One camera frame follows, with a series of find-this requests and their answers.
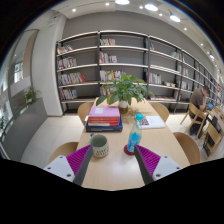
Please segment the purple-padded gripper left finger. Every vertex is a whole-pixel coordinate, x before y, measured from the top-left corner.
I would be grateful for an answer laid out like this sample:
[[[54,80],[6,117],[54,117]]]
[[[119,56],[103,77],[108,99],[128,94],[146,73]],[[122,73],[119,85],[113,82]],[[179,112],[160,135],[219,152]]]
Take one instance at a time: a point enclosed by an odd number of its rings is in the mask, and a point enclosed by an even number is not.
[[[93,148],[87,145],[68,156],[59,155],[44,170],[81,186],[92,156]]]

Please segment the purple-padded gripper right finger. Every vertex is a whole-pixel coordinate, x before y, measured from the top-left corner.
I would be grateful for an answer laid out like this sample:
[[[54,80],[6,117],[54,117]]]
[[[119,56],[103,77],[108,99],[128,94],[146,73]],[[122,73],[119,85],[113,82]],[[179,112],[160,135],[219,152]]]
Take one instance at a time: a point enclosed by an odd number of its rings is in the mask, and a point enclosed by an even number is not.
[[[159,156],[140,145],[135,146],[134,155],[138,161],[145,184],[152,183],[182,169],[182,167],[169,156]]]

